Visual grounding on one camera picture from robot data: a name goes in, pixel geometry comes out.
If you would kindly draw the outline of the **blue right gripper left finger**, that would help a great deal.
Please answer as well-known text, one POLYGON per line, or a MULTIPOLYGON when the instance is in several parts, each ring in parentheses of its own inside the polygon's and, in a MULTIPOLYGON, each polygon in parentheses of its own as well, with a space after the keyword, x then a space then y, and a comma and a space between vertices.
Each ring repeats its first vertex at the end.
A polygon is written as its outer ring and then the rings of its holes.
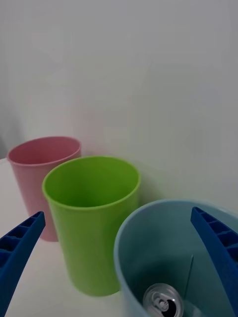
POLYGON ((28 259, 46 225, 42 211, 0 239, 0 316, 5 316, 28 259))

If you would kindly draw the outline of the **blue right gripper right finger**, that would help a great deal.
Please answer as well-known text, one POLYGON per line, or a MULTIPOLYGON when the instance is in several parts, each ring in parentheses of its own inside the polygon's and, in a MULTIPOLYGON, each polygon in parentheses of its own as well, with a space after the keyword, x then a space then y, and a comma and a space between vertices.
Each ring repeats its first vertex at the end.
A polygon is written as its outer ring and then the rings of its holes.
POLYGON ((200 236, 218 273, 235 316, 238 315, 238 234, 193 207, 190 221, 200 236))

